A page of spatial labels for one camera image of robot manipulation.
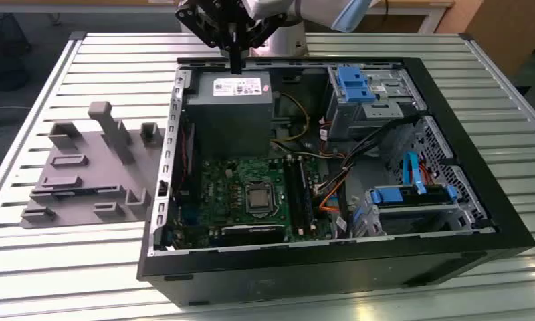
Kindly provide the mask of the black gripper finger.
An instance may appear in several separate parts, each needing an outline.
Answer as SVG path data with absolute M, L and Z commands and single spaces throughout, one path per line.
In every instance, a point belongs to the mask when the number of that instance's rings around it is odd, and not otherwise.
M 248 51 L 251 48 L 260 47 L 274 34 L 278 29 L 278 19 L 266 18 L 256 21 L 254 27 L 250 27 L 248 22 L 239 21 L 235 26 L 235 73 L 242 74 Z
M 218 47 L 222 50 L 230 60 L 230 70 L 235 74 L 235 41 L 232 33 L 235 23 L 199 26 L 196 22 L 196 7 L 191 5 L 191 1 L 179 2 L 175 16 L 183 26 L 200 38 L 208 47 Z

